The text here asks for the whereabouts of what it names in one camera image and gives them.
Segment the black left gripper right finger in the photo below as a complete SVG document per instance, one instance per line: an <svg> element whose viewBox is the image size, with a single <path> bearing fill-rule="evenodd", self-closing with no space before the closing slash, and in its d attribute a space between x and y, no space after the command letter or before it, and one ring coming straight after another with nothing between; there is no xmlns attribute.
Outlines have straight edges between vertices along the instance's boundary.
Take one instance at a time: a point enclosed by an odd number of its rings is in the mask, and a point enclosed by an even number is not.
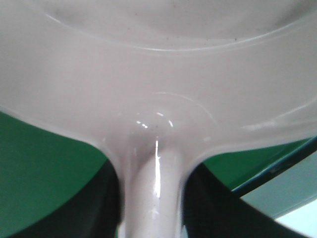
<svg viewBox="0 0 317 238"><path fill-rule="evenodd" d="M244 202L204 164L190 174L183 202L190 238L301 238Z"/></svg>

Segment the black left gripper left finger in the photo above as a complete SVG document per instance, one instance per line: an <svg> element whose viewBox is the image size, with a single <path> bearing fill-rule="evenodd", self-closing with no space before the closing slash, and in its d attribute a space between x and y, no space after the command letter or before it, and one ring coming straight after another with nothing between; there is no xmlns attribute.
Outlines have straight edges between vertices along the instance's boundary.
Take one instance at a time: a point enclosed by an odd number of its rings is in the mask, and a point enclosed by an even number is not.
<svg viewBox="0 0 317 238"><path fill-rule="evenodd" d="M113 165L106 161L70 200L16 238L114 238L120 220L120 193Z"/></svg>

